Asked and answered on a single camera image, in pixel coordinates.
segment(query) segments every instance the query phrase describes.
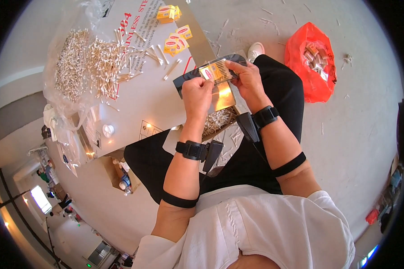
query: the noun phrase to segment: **forearm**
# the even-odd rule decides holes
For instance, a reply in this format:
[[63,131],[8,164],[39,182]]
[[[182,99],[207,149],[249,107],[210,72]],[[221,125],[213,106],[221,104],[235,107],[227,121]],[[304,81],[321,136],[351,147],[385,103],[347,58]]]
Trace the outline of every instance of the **forearm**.
[[[265,94],[254,98],[247,104],[253,114],[268,105],[273,106]],[[281,115],[276,121],[262,128],[260,133],[271,169],[277,169],[287,164],[302,152],[301,145],[281,119]],[[277,181],[285,195],[308,197],[313,192],[321,190],[308,160],[293,171],[277,177]]]
[[[180,142],[190,140],[200,143],[205,121],[188,121],[183,127]],[[199,196],[199,161],[175,153],[166,173],[163,189],[178,198],[195,200]]]
[[[246,102],[253,114],[269,105],[274,106],[264,93],[253,95]],[[276,121],[262,128],[260,134],[271,169],[287,164],[302,151],[301,145],[281,119],[281,115],[277,117]]]

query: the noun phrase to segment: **concrete floor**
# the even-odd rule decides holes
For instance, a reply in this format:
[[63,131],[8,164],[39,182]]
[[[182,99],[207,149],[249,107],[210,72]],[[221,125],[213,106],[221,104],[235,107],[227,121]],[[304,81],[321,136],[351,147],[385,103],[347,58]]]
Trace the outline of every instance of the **concrete floor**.
[[[357,239],[367,227],[365,217],[387,180],[396,153],[397,102],[402,98],[398,63],[381,26],[361,0],[284,1],[194,0],[190,6],[211,40],[229,19],[219,40],[220,55],[246,51],[260,41],[266,54],[284,62],[284,46],[278,42],[285,43],[308,21],[330,37],[338,83],[327,103],[305,105],[302,147],[318,183],[344,213]],[[264,24],[259,17],[274,21],[280,35],[273,24]],[[231,36],[233,28],[239,30]],[[353,67],[341,70],[343,55],[348,53],[354,57]],[[50,153],[57,157],[55,148]],[[78,168],[78,178],[62,163],[57,164],[57,173],[81,217],[114,245],[133,252],[140,238],[151,232],[157,205],[144,187],[124,197],[108,185],[108,179],[92,172],[93,164]]]

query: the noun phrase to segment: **yellow package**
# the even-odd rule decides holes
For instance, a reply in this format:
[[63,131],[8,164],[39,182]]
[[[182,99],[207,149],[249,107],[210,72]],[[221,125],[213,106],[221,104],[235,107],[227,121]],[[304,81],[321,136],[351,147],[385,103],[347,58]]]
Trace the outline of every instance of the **yellow package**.
[[181,28],[178,28],[177,30],[175,30],[175,33],[179,34],[179,35],[183,35],[183,37],[185,39],[189,39],[191,37],[193,37],[192,32],[190,31],[190,27],[187,24],[186,26],[183,26]]
[[177,40],[166,39],[163,52],[175,56],[175,54],[177,54]]
[[157,19],[160,23],[170,23],[173,22],[175,18],[175,7],[173,5],[161,6],[158,8]]
[[226,66],[224,65],[224,61],[225,59],[212,63],[208,66],[202,67],[199,69],[199,73],[205,79],[214,78],[215,81],[228,78],[228,76],[230,76],[230,72],[229,69],[227,69]]
[[181,15],[183,15],[183,14],[181,13],[180,8],[178,6],[175,6],[175,14],[173,16],[173,19],[174,20],[179,19],[181,17]]
[[178,40],[178,38],[184,38],[184,36],[180,35],[180,34],[169,34],[168,39],[174,39],[174,40]]
[[186,48],[190,47],[184,37],[180,37],[177,40],[177,53],[185,50]]

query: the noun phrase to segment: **person's right hand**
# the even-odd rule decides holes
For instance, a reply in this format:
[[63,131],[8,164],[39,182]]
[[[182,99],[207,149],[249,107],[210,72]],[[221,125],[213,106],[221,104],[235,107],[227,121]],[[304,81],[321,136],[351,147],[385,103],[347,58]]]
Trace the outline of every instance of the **person's right hand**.
[[273,106],[265,94],[257,66],[250,62],[247,62],[247,66],[243,66],[228,60],[224,64],[239,75],[239,78],[231,80],[231,83],[238,88],[239,93],[253,114],[268,105]]

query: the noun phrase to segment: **black cable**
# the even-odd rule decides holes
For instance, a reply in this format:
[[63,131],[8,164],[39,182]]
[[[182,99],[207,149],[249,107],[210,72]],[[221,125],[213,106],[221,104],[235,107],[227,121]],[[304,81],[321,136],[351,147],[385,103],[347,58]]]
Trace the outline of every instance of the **black cable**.
[[268,160],[267,160],[265,157],[263,157],[262,153],[257,149],[256,145],[255,145],[254,143],[252,143],[252,144],[253,144],[253,147],[256,149],[257,153],[260,155],[260,157],[262,157],[262,159],[264,160],[264,162],[265,162],[267,165],[269,165]]

